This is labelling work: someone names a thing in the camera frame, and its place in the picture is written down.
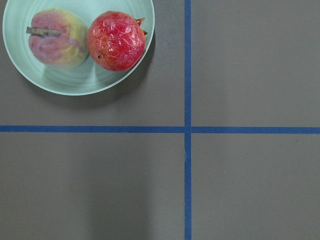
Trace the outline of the red toy pomegranate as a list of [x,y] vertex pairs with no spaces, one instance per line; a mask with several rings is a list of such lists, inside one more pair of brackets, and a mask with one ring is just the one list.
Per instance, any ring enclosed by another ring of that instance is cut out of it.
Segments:
[[142,58],[146,35],[141,28],[144,18],[120,11],[107,11],[91,24],[87,34],[89,55],[103,69],[127,71]]

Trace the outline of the toy peach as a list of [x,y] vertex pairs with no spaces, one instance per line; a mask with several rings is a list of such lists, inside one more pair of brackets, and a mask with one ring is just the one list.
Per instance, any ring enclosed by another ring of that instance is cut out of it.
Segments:
[[34,29],[58,31],[59,34],[30,34],[28,46],[35,58],[46,66],[71,69],[87,58],[87,25],[74,13],[61,8],[48,8],[31,20]]

